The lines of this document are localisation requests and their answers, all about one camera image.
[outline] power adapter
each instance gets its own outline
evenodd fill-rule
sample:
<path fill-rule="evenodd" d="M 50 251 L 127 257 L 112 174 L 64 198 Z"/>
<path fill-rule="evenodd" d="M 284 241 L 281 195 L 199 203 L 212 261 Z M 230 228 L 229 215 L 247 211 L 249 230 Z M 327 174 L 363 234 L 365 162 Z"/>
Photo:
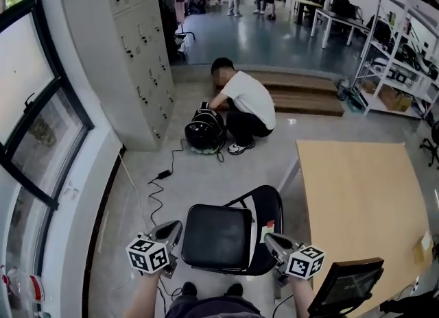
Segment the power adapter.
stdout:
<path fill-rule="evenodd" d="M 169 169 L 167 169 L 166 171 L 159 173 L 157 175 L 157 179 L 160 179 L 160 180 L 165 179 L 165 178 L 169 177 L 171 174 L 172 174 L 172 172 Z"/>

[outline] gray floor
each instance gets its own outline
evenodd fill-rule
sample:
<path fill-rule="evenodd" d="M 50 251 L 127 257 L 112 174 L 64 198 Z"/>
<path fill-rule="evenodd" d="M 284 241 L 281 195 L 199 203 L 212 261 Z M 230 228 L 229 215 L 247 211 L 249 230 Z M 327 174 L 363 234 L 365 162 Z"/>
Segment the gray floor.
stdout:
<path fill-rule="evenodd" d="M 352 45 L 347 47 L 345 38 L 332 36 L 327 48 L 322 49 L 326 23 L 319 24 L 316 36 L 311 38 L 311 19 L 305 19 L 303 25 L 295 24 L 296 17 L 289 15 L 282 2 L 277 2 L 275 22 L 252 13 L 253 0 L 243 0 L 243 17 L 238 19 L 226 15 L 227 7 L 226 3 L 207 14 L 186 18 L 184 31 L 196 36 L 195 41 L 191 36 L 186 39 L 187 64 L 211 64 L 218 57 L 228 57 L 236 64 L 350 75 L 364 45 L 363 38 L 354 37 Z"/>
<path fill-rule="evenodd" d="M 179 147 L 179 141 L 184 137 L 185 124 L 199 103 L 207 98 L 209 88 L 209 85 L 202 84 L 177 85 L 176 107 L 163 148 L 151 153 L 127 152 L 124 156 L 126 167 L 137 186 L 145 221 L 135 190 L 121 167 L 108 200 L 95 250 L 89 295 L 90 317 L 121 317 L 122 311 L 126 309 L 139 283 L 139 275 L 136 273 L 135 278 L 128 282 L 131 268 L 125 246 L 138 231 L 152 227 L 150 214 L 158 207 L 156 201 L 147 198 L 157 188 L 148 186 L 147 182 L 155 178 L 157 173 L 170 168 L 171 150 Z M 224 164 L 220 164 L 215 156 L 196 155 L 189 149 L 176 153 L 175 173 L 160 183 L 165 187 L 159 194 L 164 206 L 154 215 L 155 221 L 162 223 L 179 219 L 185 224 L 187 211 L 194 204 L 221 205 L 259 185 L 277 186 L 296 153 L 294 143 L 297 139 L 348 140 L 405 143 L 425 198 L 431 231 L 439 233 L 435 190 L 439 186 L 439 171 L 427 166 L 429 156 L 418 148 L 422 138 L 429 135 L 429 129 L 424 123 L 373 113 L 367 117 L 349 113 L 342 118 L 298 114 L 277 114 L 276 117 L 277 126 L 272 135 L 258 141 L 254 149 L 240 156 L 225 153 Z M 306 241 L 309 238 L 309 224 L 300 178 L 296 178 L 289 190 L 281 196 L 285 233 Z M 174 253 L 178 255 L 180 251 L 181 244 Z M 434 268 L 425 276 L 423 290 L 430 289 L 437 277 L 437 268 Z M 222 295 L 230 284 L 240 281 L 244 286 L 244 297 L 253 302 L 265 317 L 271 317 L 275 302 L 270 274 L 256 278 L 235 278 L 195 270 L 179 260 L 174 277 L 172 280 L 164 279 L 164 283 L 168 293 L 171 293 L 187 280 L 195 283 L 201 298 Z M 282 290 L 282 297 L 288 295 L 288 290 Z M 169 307 L 171 300 L 165 297 Z M 292 300 L 288 301 L 278 310 L 276 318 L 295 317 L 293 306 Z M 365 317 L 377 318 L 379 315 L 377 310 L 373 310 Z M 157 298 L 156 318 L 163 318 L 160 296 Z"/>

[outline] cardboard box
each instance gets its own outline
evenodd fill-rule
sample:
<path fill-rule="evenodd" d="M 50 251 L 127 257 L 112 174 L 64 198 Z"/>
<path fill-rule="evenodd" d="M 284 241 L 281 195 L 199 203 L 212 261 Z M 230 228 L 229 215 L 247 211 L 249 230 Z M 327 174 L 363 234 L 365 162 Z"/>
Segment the cardboard box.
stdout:
<path fill-rule="evenodd" d="M 374 94 L 377 89 L 377 85 L 371 80 L 365 80 L 363 83 L 363 90 L 368 94 Z"/>
<path fill-rule="evenodd" d="M 399 93 L 391 86 L 383 85 L 378 93 L 378 97 L 389 111 L 405 112 L 412 105 L 413 97 Z"/>

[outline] wooden step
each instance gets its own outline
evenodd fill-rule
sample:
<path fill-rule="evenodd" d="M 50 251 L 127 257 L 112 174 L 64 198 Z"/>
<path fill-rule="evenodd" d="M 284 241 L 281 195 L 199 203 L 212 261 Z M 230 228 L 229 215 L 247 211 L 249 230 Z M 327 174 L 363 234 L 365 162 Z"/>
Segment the wooden step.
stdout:
<path fill-rule="evenodd" d="M 334 83 L 325 78 L 261 71 L 246 71 L 246 73 L 259 80 L 270 92 L 271 90 L 288 90 L 337 95 L 337 88 Z M 215 88 L 221 89 L 222 86 L 217 85 Z"/>
<path fill-rule="evenodd" d="M 316 93 L 295 93 L 271 90 L 276 112 L 319 114 L 322 116 L 341 117 L 343 107 L 336 96 Z M 219 111 L 228 111 L 227 103 L 223 103 Z"/>

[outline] desk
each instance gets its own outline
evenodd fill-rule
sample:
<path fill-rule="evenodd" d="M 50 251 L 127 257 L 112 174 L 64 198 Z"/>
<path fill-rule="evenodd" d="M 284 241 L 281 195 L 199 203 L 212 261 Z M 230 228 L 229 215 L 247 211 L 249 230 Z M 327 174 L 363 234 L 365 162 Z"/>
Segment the desk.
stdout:
<path fill-rule="evenodd" d="M 319 3 L 315 3 L 314 1 L 311 0 L 290 0 L 290 4 L 289 4 L 289 14 L 291 14 L 291 11 L 293 10 L 293 1 L 298 2 L 299 3 L 299 11 L 297 13 L 297 24 L 301 25 L 302 21 L 303 21 L 303 12 L 305 11 L 305 5 L 308 6 L 313 6 L 316 9 L 317 8 L 322 8 L 323 6 L 321 6 Z"/>
<path fill-rule="evenodd" d="M 327 47 L 329 33 L 331 32 L 331 26 L 332 26 L 333 21 L 338 22 L 338 23 L 343 23 L 345 25 L 350 25 L 351 32 L 349 33 L 348 42 L 346 43 L 346 45 L 348 45 L 348 46 L 352 42 L 352 36 L 354 34 L 355 28 L 360 29 L 362 31 L 365 31 L 366 33 L 368 33 L 370 31 L 366 26 L 362 25 L 356 19 L 350 19 L 348 17 L 339 16 L 338 14 L 331 12 L 331 11 L 327 11 L 327 10 L 316 10 L 316 14 L 314 14 L 313 29 L 311 30 L 311 36 L 314 36 L 314 34 L 316 32 L 316 25 L 317 25 L 317 20 L 318 20 L 319 14 L 328 19 L 327 29 L 326 29 L 326 31 L 324 33 L 324 37 L 323 37 L 323 44 L 322 44 L 323 49 L 326 49 L 326 47 Z"/>
<path fill-rule="evenodd" d="M 297 141 L 278 191 L 302 169 L 312 243 L 327 252 L 313 278 L 320 288 L 333 262 L 384 259 L 384 272 L 357 317 L 412 284 L 431 264 L 412 248 L 429 229 L 422 193 L 402 144 Z"/>

